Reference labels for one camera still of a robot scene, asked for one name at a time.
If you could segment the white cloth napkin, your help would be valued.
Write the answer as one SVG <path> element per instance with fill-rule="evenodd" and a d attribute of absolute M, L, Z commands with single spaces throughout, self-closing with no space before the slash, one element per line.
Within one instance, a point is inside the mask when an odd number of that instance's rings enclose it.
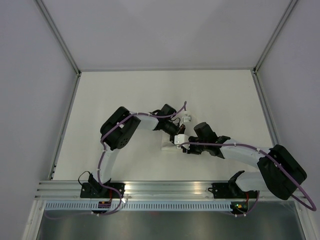
<path fill-rule="evenodd" d="M 170 135 L 165 132 L 161 132 L 161 150 L 167 152 L 181 151 L 181 148 L 177 147 L 170 141 Z"/>

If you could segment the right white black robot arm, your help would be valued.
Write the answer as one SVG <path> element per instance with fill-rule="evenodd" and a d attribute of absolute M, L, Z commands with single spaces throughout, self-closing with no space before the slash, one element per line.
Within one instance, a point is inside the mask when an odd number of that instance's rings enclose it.
<path fill-rule="evenodd" d="M 187 154 L 208 152 L 221 159 L 235 160 L 256 169 L 240 170 L 228 181 L 228 192 L 235 198 L 249 191 L 269 191 L 281 200 L 287 200 L 307 178 L 307 173 L 279 144 L 271 148 L 259 148 L 217 134 L 206 123 L 194 127 L 196 136 L 178 134 L 174 144 Z"/>

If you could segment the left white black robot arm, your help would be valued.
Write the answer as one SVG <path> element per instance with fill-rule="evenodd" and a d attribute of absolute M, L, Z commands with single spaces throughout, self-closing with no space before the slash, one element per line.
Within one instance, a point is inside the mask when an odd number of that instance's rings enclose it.
<path fill-rule="evenodd" d="M 100 143 L 102 155 L 97 170 L 88 179 L 91 191 L 98 198 L 104 198 L 109 193 L 108 182 L 119 151 L 124 148 L 136 130 L 163 131 L 169 136 L 171 143 L 176 135 L 185 130 L 183 124 L 173 123 L 173 117 L 186 110 L 186 102 L 180 110 L 175 110 L 168 104 L 152 112 L 131 112 L 119 107 L 100 128 Z"/>

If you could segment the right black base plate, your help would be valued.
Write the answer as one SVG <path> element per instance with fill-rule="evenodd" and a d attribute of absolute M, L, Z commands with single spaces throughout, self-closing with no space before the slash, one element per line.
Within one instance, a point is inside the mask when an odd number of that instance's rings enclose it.
<path fill-rule="evenodd" d="M 214 199 L 256 199 L 258 192 L 254 190 L 243 191 L 235 183 L 213 182 L 207 189 Z"/>

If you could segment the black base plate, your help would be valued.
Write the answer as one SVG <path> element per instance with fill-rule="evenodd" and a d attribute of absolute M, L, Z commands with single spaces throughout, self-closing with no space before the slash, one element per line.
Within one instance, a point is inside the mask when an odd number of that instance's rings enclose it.
<path fill-rule="evenodd" d="M 125 193 L 125 183 L 123 182 L 110 182 L 108 185 L 110 188 L 116 189 L 121 197 Z M 102 186 L 91 186 L 90 183 L 85 182 L 82 184 L 80 191 L 80 198 L 82 199 L 120 199 L 120 195 L 110 188 Z"/>
<path fill-rule="evenodd" d="M 213 182 L 207 189 L 214 199 L 256 199 L 258 192 L 254 190 L 243 191 L 235 183 Z"/>

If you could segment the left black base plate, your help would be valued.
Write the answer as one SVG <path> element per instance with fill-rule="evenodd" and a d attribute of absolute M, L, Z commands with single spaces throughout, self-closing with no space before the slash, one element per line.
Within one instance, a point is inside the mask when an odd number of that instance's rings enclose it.
<path fill-rule="evenodd" d="M 116 189 L 121 197 L 125 193 L 125 183 L 123 182 L 110 182 L 108 185 L 110 188 Z M 85 182 L 82 184 L 80 191 L 80 198 L 82 199 L 120 199 L 120 195 L 110 188 L 102 186 L 91 186 L 90 183 Z"/>

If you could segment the aluminium mounting rail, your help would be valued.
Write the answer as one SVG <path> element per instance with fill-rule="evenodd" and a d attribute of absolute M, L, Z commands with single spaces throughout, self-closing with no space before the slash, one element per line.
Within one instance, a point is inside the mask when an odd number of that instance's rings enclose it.
<path fill-rule="evenodd" d="M 132 201 L 217 201 L 236 200 L 220 191 L 227 190 L 227 181 L 112 181 L 126 200 Z M 97 196 L 87 183 L 78 181 L 40 181 L 36 200 L 89 200 Z"/>

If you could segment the left aluminium frame post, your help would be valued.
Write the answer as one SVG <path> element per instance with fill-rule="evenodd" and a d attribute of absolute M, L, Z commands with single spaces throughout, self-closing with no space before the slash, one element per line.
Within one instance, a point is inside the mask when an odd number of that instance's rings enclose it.
<path fill-rule="evenodd" d="M 77 76 L 81 74 L 81 70 L 79 69 L 74 57 L 72 56 L 71 51 L 69 50 L 61 32 L 59 31 L 49 9 L 47 8 L 45 2 L 43 0 L 34 0 L 33 1 L 37 8 L 39 9 L 44 21 L 46 22 L 47 26 L 49 27 L 50 31 L 52 32 L 54 38 L 56 39 L 59 47 L 62 50 L 65 58 L 67 59 L 68 63 L 70 64 L 71 68 L 75 72 Z"/>

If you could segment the aluminium frame post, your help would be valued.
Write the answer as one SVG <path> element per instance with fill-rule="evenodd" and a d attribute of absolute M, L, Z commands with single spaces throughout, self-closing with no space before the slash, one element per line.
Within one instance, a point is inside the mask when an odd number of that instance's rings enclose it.
<path fill-rule="evenodd" d="M 39 9 L 44 21 L 46 22 L 47 26 L 49 27 L 50 31 L 52 32 L 54 38 L 56 39 L 59 47 L 62 50 L 65 58 L 67 59 L 68 63 L 70 64 L 71 68 L 75 72 L 77 76 L 81 74 L 81 70 L 79 69 L 74 57 L 72 56 L 71 51 L 69 50 L 61 32 L 59 31 L 49 9 L 47 8 L 45 2 L 43 0 L 34 0 L 33 1 L 37 8 Z"/>
<path fill-rule="evenodd" d="M 265 45 L 261 55 L 259 56 L 256 64 L 252 68 L 252 71 L 255 75 L 258 73 L 259 69 L 262 67 L 266 57 L 268 56 L 270 50 L 272 49 L 274 43 L 276 42 L 278 36 L 280 35 L 281 31 L 283 30 L 285 24 L 287 23 L 289 17 L 291 16 L 292 12 L 294 11 L 294 9 L 298 3 L 299 3 L 299 0 L 290 0 L 289 1 L 282 16 L 280 17 L 275 29 L 273 30 L 267 44 Z"/>

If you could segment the right aluminium frame post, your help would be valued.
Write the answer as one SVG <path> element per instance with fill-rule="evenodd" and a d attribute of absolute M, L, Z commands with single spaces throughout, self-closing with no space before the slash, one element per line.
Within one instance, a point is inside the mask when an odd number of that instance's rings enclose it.
<path fill-rule="evenodd" d="M 282 16 L 280 17 L 275 29 L 273 30 L 267 44 L 265 45 L 261 55 L 259 56 L 256 64 L 252 68 L 252 71 L 255 75 L 258 73 L 259 69 L 262 67 L 266 57 L 268 56 L 270 50 L 272 49 L 274 43 L 276 42 L 278 36 L 280 35 L 281 31 L 283 30 L 285 24 L 287 23 L 289 17 L 291 16 L 292 12 L 294 11 L 294 9 L 298 3 L 299 3 L 299 0 L 290 0 L 289 1 Z"/>

